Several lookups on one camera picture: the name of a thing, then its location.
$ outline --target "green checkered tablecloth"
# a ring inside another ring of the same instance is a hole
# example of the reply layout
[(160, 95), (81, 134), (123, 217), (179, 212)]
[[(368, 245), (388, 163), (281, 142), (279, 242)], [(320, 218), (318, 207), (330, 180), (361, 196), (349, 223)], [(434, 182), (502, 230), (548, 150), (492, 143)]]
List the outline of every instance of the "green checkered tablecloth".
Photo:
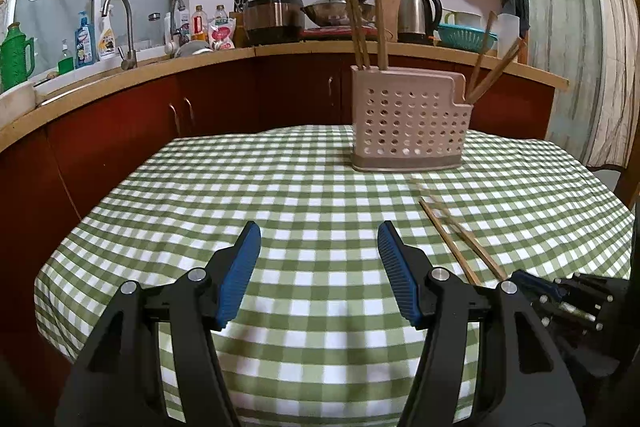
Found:
[[(238, 317), (213, 334), (241, 419), (386, 426), (399, 418), (425, 334), (398, 312), (378, 256), (378, 225), (390, 219), (405, 243), (463, 279), (417, 203), (418, 183), (507, 273), (628, 274), (631, 213), (549, 142), (469, 131), (461, 168), (373, 174), (351, 168), (351, 141), (350, 126), (173, 140), (113, 189), (42, 268), (40, 332), (75, 359), (123, 281), (170, 283), (204, 266), (253, 219), (260, 257)], [(495, 285), (466, 244), (457, 245), (483, 283)], [(470, 412), (477, 325), (467, 344), (460, 416)], [(184, 418), (166, 327), (161, 362), (169, 413)]]

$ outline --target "metal bolt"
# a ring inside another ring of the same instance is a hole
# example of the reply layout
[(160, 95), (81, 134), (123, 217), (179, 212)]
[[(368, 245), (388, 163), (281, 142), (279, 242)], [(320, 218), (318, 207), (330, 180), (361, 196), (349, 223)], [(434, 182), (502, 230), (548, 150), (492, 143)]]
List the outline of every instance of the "metal bolt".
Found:
[(202, 281), (207, 276), (207, 272), (205, 272), (202, 268), (194, 268), (188, 274), (188, 278), (190, 281), (198, 282)]
[(449, 272), (444, 268), (434, 268), (431, 272), (431, 276), (436, 281), (446, 281), (449, 278)]
[(500, 283), (500, 288), (503, 292), (508, 293), (509, 295), (513, 295), (514, 293), (516, 293), (516, 291), (518, 291), (518, 287), (516, 286), (516, 284), (511, 281), (502, 281)]
[(138, 285), (135, 281), (127, 281), (120, 286), (120, 291), (124, 293), (124, 295), (131, 295), (137, 288)]

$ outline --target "wooden chopstick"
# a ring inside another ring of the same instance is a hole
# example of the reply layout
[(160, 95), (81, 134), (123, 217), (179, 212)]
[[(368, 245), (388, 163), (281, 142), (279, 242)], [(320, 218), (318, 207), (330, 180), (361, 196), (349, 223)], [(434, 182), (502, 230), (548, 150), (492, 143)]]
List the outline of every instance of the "wooden chopstick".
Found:
[(353, 53), (356, 56), (356, 66), (359, 70), (363, 68), (362, 52), (360, 51), (360, 40), (358, 39), (358, 33), (356, 32), (356, 16), (353, 13), (353, 5), (351, 0), (345, 0), (347, 2), (347, 15), (349, 16), (349, 24), (351, 25), (351, 41), (353, 41)]
[(376, 28), (378, 29), (378, 69), (389, 69), (389, 55), (386, 52), (385, 11), (382, 0), (376, 0)]
[(494, 22), (497, 18), (498, 16), (492, 11), (489, 13), (489, 17), (486, 20), (486, 28), (484, 29), (484, 36), (482, 37), (482, 47), (480, 48), (480, 53), (478, 54), (478, 58), (476, 59), (474, 72), (471, 74), (471, 79), (466, 85), (467, 92), (472, 92), (474, 90), (474, 87), (476, 87), (478, 75), (480, 74), (480, 64), (482, 63), (482, 57), (484, 57), (484, 54), (488, 51), (487, 44), (489, 42), (489, 33), (491, 32), (491, 26), (494, 25)]
[(486, 93), (500, 78), (502, 72), (507, 68), (511, 61), (516, 57), (520, 48), (524, 45), (524, 41), (521, 38), (517, 38), (513, 43), (509, 51), (498, 63), (498, 65), (487, 74), (482, 82), (476, 86), (476, 88), (467, 95), (466, 103), (475, 104), (484, 93)]
[(362, 60), (364, 67), (368, 70), (371, 67), (371, 62), (369, 61), (369, 52), (367, 51), (367, 39), (362, 30), (362, 10), (360, 9), (358, 0), (351, 0), (351, 6), (353, 15), (355, 16), (356, 32), (358, 34), (358, 40), (360, 41), (360, 48), (362, 49)]
[(420, 203), (420, 206), (424, 210), (424, 213), (427, 214), (429, 219), (431, 219), (431, 222), (433, 223), (433, 226), (436, 227), (436, 230), (438, 230), (438, 233), (440, 234), (440, 237), (443, 239), (443, 241), (445, 243), (447, 243), (447, 246), (449, 247), (449, 250), (453, 254), (453, 257), (455, 257), (456, 261), (458, 261), (458, 263), (460, 264), (460, 267), (462, 268), (462, 271), (465, 273), (466, 280), (468, 280), (471, 284), (474, 284), (476, 286), (480, 286), (481, 282), (478, 279), (478, 276), (476, 275), (476, 272), (471, 270), (471, 267), (466, 262), (466, 259), (462, 255), (462, 252), (458, 249), (456, 244), (453, 242), (453, 239), (451, 238), (451, 236), (444, 229), (442, 223), (437, 218), (437, 216), (435, 215), (433, 210), (431, 210), (431, 208), (426, 203), (426, 201), (424, 201), (424, 199), (420, 198), (418, 200), (418, 202)]
[(489, 255), (484, 247), (480, 243), (478, 243), (478, 238), (474, 235), (474, 233), (460, 225), (460, 223), (451, 215), (449, 209), (444, 205), (444, 203), (436, 201), (433, 197), (431, 197), (431, 201), (433, 201), (433, 205), (444, 214), (449, 223), (462, 236), (462, 239), (465, 241), (465, 243), (468, 244), (469, 247), (471, 247), (471, 250), (476, 252), (478, 257), (482, 259), (482, 261), (489, 267), (489, 270), (491, 270), (496, 278), (499, 281), (506, 281), (508, 278), (507, 274), (502, 269), (502, 267), (494, 261), (493, 257)]

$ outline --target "cabinet handle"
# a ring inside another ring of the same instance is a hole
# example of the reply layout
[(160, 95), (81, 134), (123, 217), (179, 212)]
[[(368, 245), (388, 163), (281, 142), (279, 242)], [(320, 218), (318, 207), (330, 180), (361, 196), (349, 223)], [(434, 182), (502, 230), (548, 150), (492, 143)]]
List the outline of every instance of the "cabinet handle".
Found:
[(196, 125), (196, 115), (193, 112), (193, 105), (191, 105), (191, 102), (189, 101), (189, 99), (186, 96), (183, 98), (183, 100), (186, 102), (187, 106), (189, 106), (189, 118), (191, 118), (191, 125), (195, 126)]
[(174, 104), (169, 104), (169, 109), (174, 112), (174, 122), (175, 122), (175, 130), (178, 133), (178, 138), (180, 137), (180, 120), (178, 119), (178, 113), (175, 110)]

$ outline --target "mug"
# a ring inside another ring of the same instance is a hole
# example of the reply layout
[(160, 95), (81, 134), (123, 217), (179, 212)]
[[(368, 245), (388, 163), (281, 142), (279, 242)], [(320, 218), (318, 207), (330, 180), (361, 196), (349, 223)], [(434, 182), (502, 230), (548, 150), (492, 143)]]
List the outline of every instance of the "mug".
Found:
[(455, 24), (458, 26), (469, 26), (478, 30), (482, 28), (482, 17), (475, 13), (468, 12), (449, 12), (444, 17), (444, 22), (450, 24), (449, 18), (453, 15)]

